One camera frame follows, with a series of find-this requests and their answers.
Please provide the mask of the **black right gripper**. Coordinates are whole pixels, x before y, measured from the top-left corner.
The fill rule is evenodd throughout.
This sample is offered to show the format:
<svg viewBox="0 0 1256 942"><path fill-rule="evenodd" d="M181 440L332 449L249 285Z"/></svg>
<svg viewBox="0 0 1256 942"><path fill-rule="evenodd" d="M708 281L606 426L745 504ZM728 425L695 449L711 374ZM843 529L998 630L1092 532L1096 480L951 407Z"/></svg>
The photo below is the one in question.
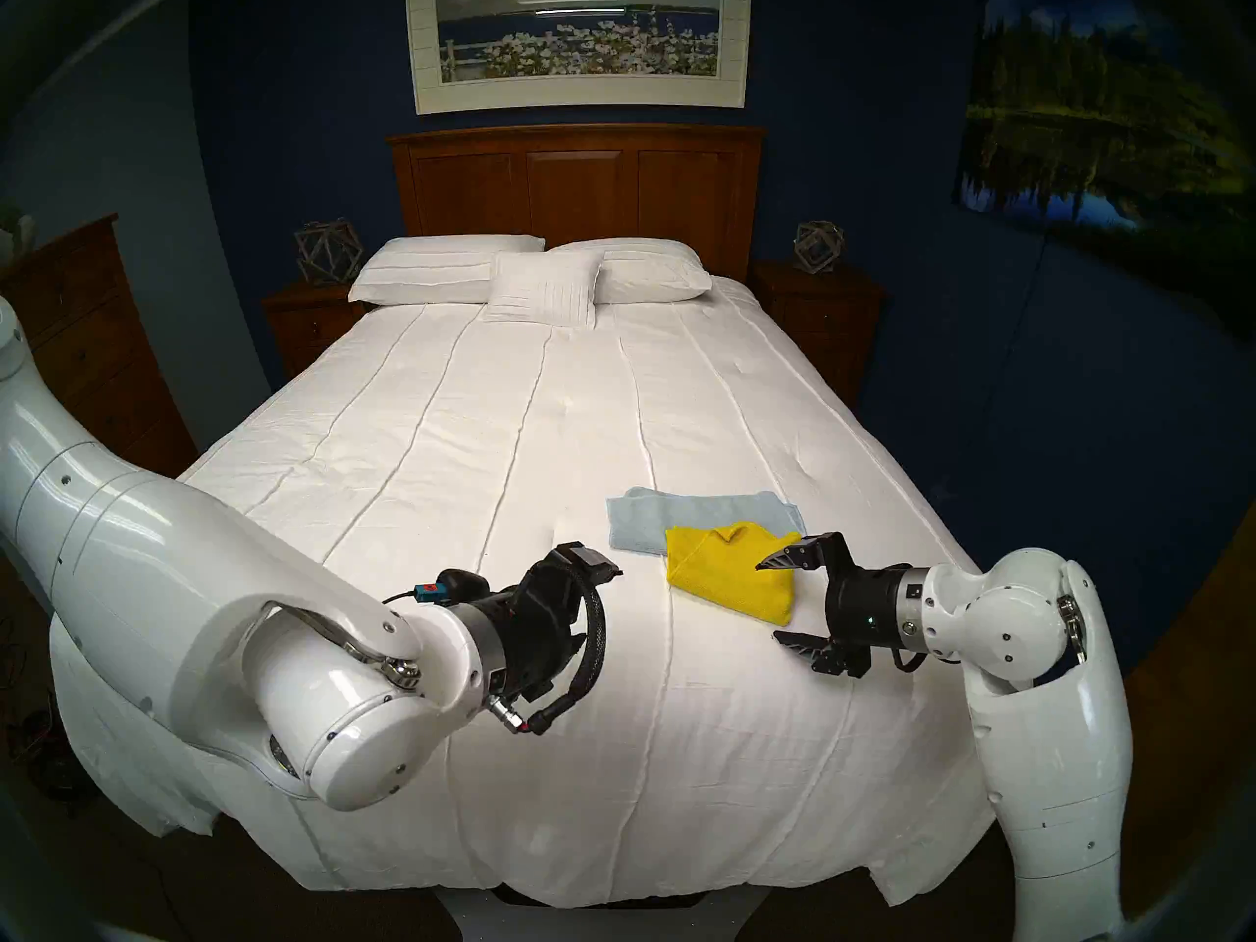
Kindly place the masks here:
<svg viewBox="0 0 1256 942"><path fill-rule="evenodd" d="M924 664L926 568L897 564L878 570L853 565L842 533L809 535L762 558L756 570L819 570L828 577L828 638L774 632L774 639L808 661L811 672L863 677L873 651L889 652L896 668L911 674Z"/></svg>

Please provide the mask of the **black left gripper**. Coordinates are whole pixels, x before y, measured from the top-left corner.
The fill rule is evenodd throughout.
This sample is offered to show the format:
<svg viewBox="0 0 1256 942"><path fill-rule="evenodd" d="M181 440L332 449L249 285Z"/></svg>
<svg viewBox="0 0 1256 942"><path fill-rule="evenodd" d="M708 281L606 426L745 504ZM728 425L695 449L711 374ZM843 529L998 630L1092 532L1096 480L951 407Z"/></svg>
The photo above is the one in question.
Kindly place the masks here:
<svg viewBox="0 0 1256 942"><path fill-rule="evenodd" d="M556 705L579 705L605 662L605 609L599 588L622 577L602 551L565 543L548 551L517 585L485 598L480 612L502 647L505 666L489 677L490 705L536 702L580 658Z"/></svg>

